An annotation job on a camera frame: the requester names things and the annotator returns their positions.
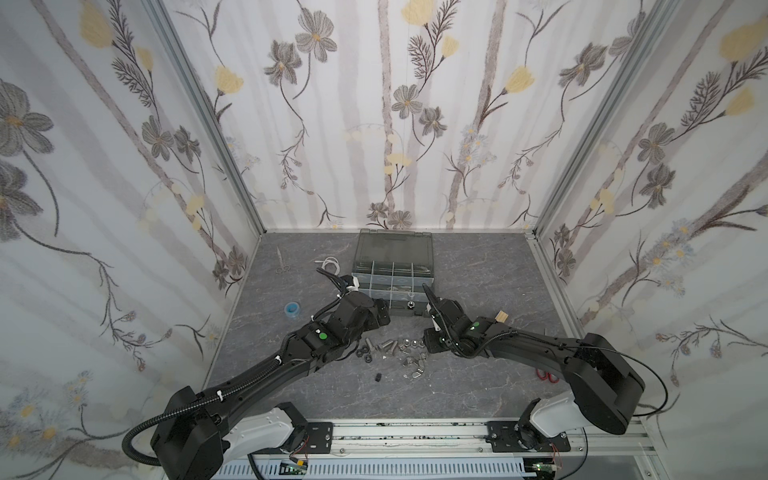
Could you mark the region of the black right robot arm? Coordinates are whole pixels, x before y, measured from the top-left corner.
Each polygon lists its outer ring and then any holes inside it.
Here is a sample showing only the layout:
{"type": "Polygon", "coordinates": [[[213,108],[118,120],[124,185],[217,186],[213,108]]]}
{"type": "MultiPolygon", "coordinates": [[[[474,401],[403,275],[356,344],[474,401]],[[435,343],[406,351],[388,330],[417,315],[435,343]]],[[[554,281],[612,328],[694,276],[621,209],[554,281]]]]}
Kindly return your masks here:
{"type": "Polygon", "coordinates": [[[533,400],[521,415],[523,426],[544,437],[594,426],[623,435],[632,419],[655,415],[663,406],[640,413],[646,383],[634,369],[653,373],[646,363],[615,349],[606,338],[552,337],[513,327],[493,318],[470,318],[455,300],[428,286],[427,313],[433,327],[424,332],[431,353],[450,352],[463,359],[496,358],[552,374],[569,390],[549,400],[533,400]]]}

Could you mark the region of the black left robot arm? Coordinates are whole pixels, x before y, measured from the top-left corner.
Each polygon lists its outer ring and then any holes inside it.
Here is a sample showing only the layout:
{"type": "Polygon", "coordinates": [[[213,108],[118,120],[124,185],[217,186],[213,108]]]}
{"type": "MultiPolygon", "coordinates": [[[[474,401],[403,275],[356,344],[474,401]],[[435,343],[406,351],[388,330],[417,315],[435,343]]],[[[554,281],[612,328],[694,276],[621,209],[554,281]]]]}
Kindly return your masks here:
{"type": "Polygon", "coordinates": [[[345,359],[364,333],[389,324],[386,301],[361,291],[354,276],[320,273],[338,291],[330,304],[245,372],[201,391],[186,386],[175,392],[161,414],[125,434],[123,453],[140,464],[162,468],[169,479],[210,479],[235,447],[230,433],[255,405],[345,359]]]}

